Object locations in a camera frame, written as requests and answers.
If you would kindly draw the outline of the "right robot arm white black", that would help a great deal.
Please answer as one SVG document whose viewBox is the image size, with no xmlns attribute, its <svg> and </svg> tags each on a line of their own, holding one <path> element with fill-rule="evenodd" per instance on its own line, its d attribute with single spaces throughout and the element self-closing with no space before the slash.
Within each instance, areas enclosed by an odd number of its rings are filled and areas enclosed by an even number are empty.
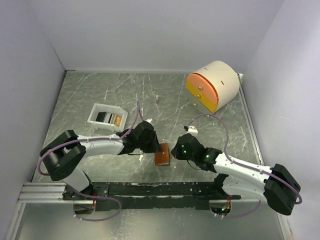
<svg viewBox="0 0 320 240">
<path fill-rule="evenodd" d="M 271 209 L 286 216 L 302 203 L 300 185 L 281 164 L 270 167 L 230 157 L 219 149 L 204 147 L 190 133 L 177 139 L 171 154 L 177 160 L 194 162 L 201 170 L 224 177 L 212 186 L 212 193 L 218 199 L 226 195 L 248 197 L 267 203 Z"/>
</svg>

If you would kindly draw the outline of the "brown leather card holder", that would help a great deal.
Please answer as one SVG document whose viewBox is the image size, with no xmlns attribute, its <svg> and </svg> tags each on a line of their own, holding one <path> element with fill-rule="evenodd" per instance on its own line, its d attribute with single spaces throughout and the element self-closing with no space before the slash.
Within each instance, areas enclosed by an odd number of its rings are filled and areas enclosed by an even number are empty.
<svg viewBox="0 0 320 240">
<path fill-rule="evenodd" d="M 167 142 L 160 144 L 161 151 L 154 154 L 154 164 L 156 167 L 166 167 L 170 165 L 172 155 Z"/>
</svg>

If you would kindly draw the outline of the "white card tray box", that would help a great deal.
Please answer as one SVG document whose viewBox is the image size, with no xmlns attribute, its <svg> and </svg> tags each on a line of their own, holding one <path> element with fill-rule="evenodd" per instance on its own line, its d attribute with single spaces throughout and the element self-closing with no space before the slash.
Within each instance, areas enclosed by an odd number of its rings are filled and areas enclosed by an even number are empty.
<svg viewBox="0 0 320 240">
<path fill-rule="evenodd" d="M 122 132 L 128 112 L 120 106 L 94 103 L 87 122 L 96 130 Z"/>
</svg>

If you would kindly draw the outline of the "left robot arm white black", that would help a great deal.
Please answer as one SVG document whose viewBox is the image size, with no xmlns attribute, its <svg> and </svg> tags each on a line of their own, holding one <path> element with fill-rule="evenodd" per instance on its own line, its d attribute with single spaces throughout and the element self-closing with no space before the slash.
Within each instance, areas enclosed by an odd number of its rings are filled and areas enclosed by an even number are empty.
<svg viewBox="0 0 320 240">
<path fill-rule="evenodd" d="M 100 155 L 134 155 L 161 152 L 156 131 L 151 123 L 140 122 L 122 132 L 101 137 L 77 135 L 67 130 L 40 152 L 40 164 L 44 164 L 52 181 L 63 181 L 75 190 L 81 199 L 89 199 L 94 192 L 90 178 L 77 169 L 84 158 Z"/>
</svg>

